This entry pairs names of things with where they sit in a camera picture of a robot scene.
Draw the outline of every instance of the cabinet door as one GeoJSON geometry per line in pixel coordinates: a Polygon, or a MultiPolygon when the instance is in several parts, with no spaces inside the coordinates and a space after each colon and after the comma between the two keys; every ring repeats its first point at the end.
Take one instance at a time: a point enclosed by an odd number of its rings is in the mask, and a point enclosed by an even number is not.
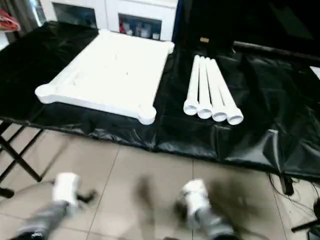
{"type": "Polygon", "coordinates": [[[108,29],[105,0],[41,0],[47,21],[108,29]]]}
{"type": "Polygon", "coordinates": [[[163,41],[172,40],[177,6],[126,0],[106,0],[106,3],[110,31],[163,41]]]}

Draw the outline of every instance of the white plastic tray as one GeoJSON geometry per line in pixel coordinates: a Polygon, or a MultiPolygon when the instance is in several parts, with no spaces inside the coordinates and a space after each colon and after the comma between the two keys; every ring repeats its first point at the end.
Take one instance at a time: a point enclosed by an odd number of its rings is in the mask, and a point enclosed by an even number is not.
{"type": "Polygon", "coordinates": [[[44,104],[61,102],[154,122],[155,96],[172,42],[101,30],[50,83],[36,88],[44,104]]]}

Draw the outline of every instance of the black curtain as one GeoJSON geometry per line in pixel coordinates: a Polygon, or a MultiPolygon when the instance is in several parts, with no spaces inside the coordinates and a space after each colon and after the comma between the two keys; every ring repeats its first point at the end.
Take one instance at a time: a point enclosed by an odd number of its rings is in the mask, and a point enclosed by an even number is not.
{"type": "Polygon", "coordinates": [[[21,26],[20,31],[6,33],[9,43],[38,27],[29,0],[0,0],[0,9],[14,17],[21,26]]]}

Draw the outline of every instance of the table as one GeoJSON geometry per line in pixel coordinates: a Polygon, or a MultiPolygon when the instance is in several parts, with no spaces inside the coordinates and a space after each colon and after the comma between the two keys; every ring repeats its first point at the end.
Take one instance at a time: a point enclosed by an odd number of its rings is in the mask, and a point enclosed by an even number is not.
{"type": "Polygon", "coordinates": [[[0,52],[0,119],[288,177],[320,180],[320,80],[307,64],[184,49],[169,56],[145,126],[136,119],[63,103],[42,104],[50,82],[98,34],[49,22],[0,52]],[[215,58],[241,108],[238,126],[183,112],[195,54],[215,58]]]}

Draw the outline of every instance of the beige floor tile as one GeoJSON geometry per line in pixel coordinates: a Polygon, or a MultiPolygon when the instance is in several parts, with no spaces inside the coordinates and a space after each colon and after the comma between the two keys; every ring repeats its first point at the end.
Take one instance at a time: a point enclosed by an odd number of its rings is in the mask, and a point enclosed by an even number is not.
{"type": "Polygon", "coordinates": [[[104,236],[104,235],[96,234],[96,233],[89,233],[86,240],[117,240],[117,238],[111,237],[111,236],[104,236]]]}
{"type": "Polygon", "coordinates": [[[91,231],[117,238],[191,240],[174,213],[192,160],[121,146],[91,231]]]}
{"type": "MultiPolygon", "coordinates": [[[[281,184],[277,176],[273,176],[273,181],[276,189],[281,193],[281,184]]],[[[306,240],[307,231],[300,231],[293,233],[291,228],[298,225],[313,221],[316,219],[312,210],[314,202],[317,199],[317,193],[313,186],[307,182],[300,180],[299,183],[293,183],[294,195],[290,197],[291,200],[297,201],[304,205],[290,201],[290,199],[276,193],[276,200],[279,206],[281,218],[283,221],[284,229],[288,240],[306,240]]]]}
{"type": "MultiPolygon", "coordinates": [[[[18,129],[20,128],[20,125],[12,124],[1,136],[8,140],[18,129]]],[[[26,127],[20,135],[12,141],[10,144],[11,146],[19,153],[21,150],[28,144],[28,142],[37,134],[38,129],[26,127]]],[[[31,150],[28,150],[24,157],[28,157],[28,155],[31,153],[31,150]]],[[[13,161],[13,158],[6,152],[2,151],[0,153],[0,174],[11,164],[13,161]]],[[[7,188],[10,183],[13,181],[17,173],[19,172],[19,168],[15,167],[13,170],[8,174],[8,176],[3,180],[3,182],[0,184],[2,188],[7,188]]]]}
{"type": "MultiPolygon", "coordinates": [[[[99,198],[105,188],[119,146],[110,142],[95,141],[85,137],[68,136],[48,131],[34,146],[27,162],[39,173],[53,163],[44,177],[44,183],[18,192],[12,199],[0,204],[0,213],[29,217],[38,208],[44,207],[52,199],[52,186],[45,184],[58,173],[74,172],[81,177],[79,191],[86,193],[97,190],[98,199],[76,217],[66,220],[63,226],[88,231],[98,208],[99,198]]],[[[10,187],[15,191],[34,185],[36,182],[24,171],[20,171],[10,187]]]]}
{"type": "MultiPolygon", "coordinates": [[[[0,239],[6,240],[15,236],[15,233],[23,224],[23,220],[11,216],[0,215],[0,239]]],[[[59,228],[50,236],[50,240],[77,239],[86,240],[86,232],[59,228]]]]}
{"type": "MultiPolygon", "coordinates": [[[[277,203],[263,172],[194,161],[194,178],[205,181],[212,205],[247,240],[285,240],[277,203]]],[[[195,232],[194,239],[206,239],[195,232]]]]}

